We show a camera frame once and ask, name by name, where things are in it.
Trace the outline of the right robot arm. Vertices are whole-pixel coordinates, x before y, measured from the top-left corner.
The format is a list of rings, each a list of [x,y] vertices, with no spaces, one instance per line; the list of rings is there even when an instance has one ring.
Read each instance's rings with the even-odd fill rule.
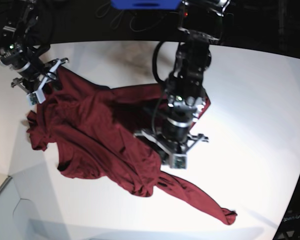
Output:
[[[40,57],[51,48],[55,32],[55,5],[53,0],[14,0],[9,7],[5,24],[0,31],[0,64],[17,72],[19,77],[10,84],[32,94],[43,84],[45,94],[62,89],[62,83],[52,69],[57,62],[44,63]],[[40,17],[40,8],[47,7],[52,26],[46,40],[40,40],[34,30]]]

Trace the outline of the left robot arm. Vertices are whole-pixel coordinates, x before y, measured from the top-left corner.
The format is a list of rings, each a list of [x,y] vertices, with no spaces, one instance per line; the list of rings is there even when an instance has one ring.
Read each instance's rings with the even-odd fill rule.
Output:
[[[166,80],[158,76],[157,58],[163,42],[152,55],[152,73],[161,86],[155,107],[145,106],[151,116],[151,128],[134,134],[145,138],[161,157],[161,163],[172,169],[186,169],[187,153],[199,142],[208,142],[202,133],[192,135],[191,128],[209,106],[203,87],[204,73],[212,61],[210,45],[222,34],[222,21],[228,0],[183,0],[177,10],[177,28],[185,37],[178,43],[172,71]]]

